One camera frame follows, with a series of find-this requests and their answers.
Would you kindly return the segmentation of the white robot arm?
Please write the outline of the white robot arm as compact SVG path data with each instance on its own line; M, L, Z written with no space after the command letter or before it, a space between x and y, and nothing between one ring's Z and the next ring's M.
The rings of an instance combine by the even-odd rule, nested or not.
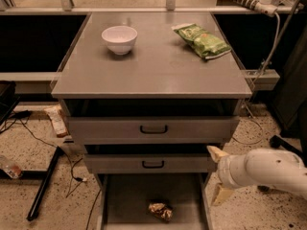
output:
M220 179L215 187L212 204L227 201L234 191L247 186L266 186L307 199L307 168L293 152L253 149L246 154L230 155L215 147L207 147L217 164Z

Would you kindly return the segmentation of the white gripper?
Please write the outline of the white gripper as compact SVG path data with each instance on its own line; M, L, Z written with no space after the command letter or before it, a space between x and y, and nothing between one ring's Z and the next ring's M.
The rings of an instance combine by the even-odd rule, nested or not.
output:
M247 186L248 176L245 169L245 156L228 155L227 152L215 146L208 146L207 150L212 160L218 163L218 177L224 184L218 183L215 186L212 197L211 205L219 206L233 195L233 189Z

